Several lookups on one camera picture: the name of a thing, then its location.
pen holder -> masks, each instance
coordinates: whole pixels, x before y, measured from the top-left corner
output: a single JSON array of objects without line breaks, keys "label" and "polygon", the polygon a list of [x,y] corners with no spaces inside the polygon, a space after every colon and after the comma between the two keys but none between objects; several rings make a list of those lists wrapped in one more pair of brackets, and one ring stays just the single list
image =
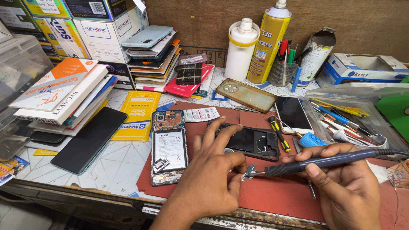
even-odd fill
[{"label": "pen holder", "polygon": [[286,63],[284,65],[282,61],[276,58],[271,66],[267,81],[274,86],[284,87],[290,83],[297,66],[298,64],[295,63]]}]

wooden board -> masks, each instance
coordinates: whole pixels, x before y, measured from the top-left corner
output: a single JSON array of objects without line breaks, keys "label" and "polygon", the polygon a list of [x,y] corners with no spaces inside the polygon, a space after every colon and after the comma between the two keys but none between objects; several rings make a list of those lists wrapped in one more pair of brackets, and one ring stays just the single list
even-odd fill
[{"label": "wooden board", "polygon": [[[150,25],[172,26],[179,32],[182,54],[205,52],[208,63],[224,67],[229,27],[244,17],[261,24],[275,0],[146,0]],[[335,53],[391,55],[409,62],[409,1],[288,0],[292,18],[285,38],[302,52],[322,27],[336,30]]]}]

clear plastic storage box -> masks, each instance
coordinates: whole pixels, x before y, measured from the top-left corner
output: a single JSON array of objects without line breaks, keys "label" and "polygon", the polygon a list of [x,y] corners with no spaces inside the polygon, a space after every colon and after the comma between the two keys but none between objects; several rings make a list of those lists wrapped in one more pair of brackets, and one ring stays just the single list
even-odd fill
[{"label": "clear plastic storage box", "polygon": [[31,134],[27,121],[15,118],[16,109],[7,106],[54,67],[34,36],[12,35],[0,43],[1,161],[12,158]]},{"label": "clear plastic storage box", "polygon": [[[330,141],[325,135],[326,130],[324,130],[318,121],[316,112],[310,103],[313,97],[334,105],[363,109],[370,115],[364,118],[364,120],[367,121],[365,124],[372,128],[377,134],[385,136],[388,139],[390,149],[409,153],[407,146],[403,144],[401,138],[389,127],[388,123],[374,106],[375,103],[382,98],[403,95],[409,95],[409,83],[346,83],[309,90],[306,92],[302,103],[315,135],[328,144]],[[402,156],[392,155],[383,156],[383,158],[399,160]]]}]

yellow box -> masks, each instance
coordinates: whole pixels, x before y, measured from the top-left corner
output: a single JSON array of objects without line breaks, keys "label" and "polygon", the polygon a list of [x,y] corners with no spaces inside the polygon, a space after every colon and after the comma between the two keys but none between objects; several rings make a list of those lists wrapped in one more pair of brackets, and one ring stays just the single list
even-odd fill
[{"label": "yellow box", "polygon": [[63,0],[23,0],[34,17],[71,18]]},{"label": "yellow box", "polygon": [[152,113],[156,111],[160,93],[129,91],[121,112],[128,115],[111,141],[147,142],[152,126]]},{"label": "yellow box", "polygon": [[59,56],[91,59],[72,20],[36,17],[33,19]]}]

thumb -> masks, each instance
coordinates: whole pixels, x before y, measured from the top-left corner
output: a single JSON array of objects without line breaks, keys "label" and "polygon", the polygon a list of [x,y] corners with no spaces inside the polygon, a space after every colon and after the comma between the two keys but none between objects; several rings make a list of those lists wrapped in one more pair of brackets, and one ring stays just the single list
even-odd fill
[{"label": "thumb", "polygon": [[241,176],[240,173],[236,174],[227,185],[227,190],[236,200],[238,200],[238,196],[240,195]]},{"label": "thumb", "polygon": [[348,201],[350,193],[348,189],[342,187],[325,174],[316,164],[310,163],[306,166],[306,172],[310,181],[312,181],[320,191],[337,203]]}]

